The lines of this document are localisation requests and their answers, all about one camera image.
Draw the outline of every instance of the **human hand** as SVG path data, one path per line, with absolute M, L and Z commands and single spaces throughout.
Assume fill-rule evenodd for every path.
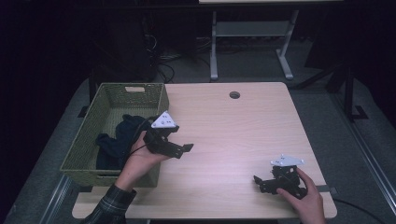
M 131 152 L 133 154 L 125 163 L 119 178 L 115 182 L 115 185 L 120 189 L 132 191 L 134 184 L 140 177 L 145 175 L 157 163 L 170 158 L 161 154 L 151 153 L 143 140 L 145 135 L 146 131 L 143 131 L 132 145 Z
M 299 168 L 297 168 L 297 173 L 305 183 L 307 189 L 305 197 L 299 200 L 284 189 L 277 189 L 276 192 L 293 206 L 304 224 L 326 223 L 324 218 L 323 198 L 318 192 L 314 181 Z

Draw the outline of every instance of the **green wicker basket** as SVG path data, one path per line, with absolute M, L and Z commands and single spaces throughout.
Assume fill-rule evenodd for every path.
M 111 186 L 120 170 L 96 170 L 97 135 L 107 133 L 115 137 L 116 126 L 124 114 L 148 118 L 161 115 L 168 107 L 168 95 L 161 83 L 103 83 L 93 98 L 61 171 L 81 186 Z M 160 166 L 153 167 L 136 186 L 157 187 Z

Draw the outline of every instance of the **grommet hole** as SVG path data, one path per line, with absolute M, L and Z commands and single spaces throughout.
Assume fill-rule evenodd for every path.
M 230 92 L 230 97 L 233 99 L 238 99 L 239 97 L 241 97 L 241 94 L 237 91 L 232 91 Z

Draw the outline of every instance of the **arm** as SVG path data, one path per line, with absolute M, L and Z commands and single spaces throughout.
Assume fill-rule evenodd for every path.
M 326 223 L 323 209 L 323 198 L 318 192 L 314 181 L 302 170 L 297 168 L 297 173 L 304 181 L 306 189 L 308 190 L 305 197 L 301 200 L 293 197 L 283 189 L 277 189 L 276 192 L 288 201 L 291 206 L 297 211 L 300 220 L 304 224 L 324 224 Z

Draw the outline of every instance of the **sleeve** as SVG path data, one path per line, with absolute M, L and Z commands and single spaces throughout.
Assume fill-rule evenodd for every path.
M 93 212 L 81 224 L 122 224 L 125 213 L 136 196 L 136 191 L 128 192 L 112 185 Z

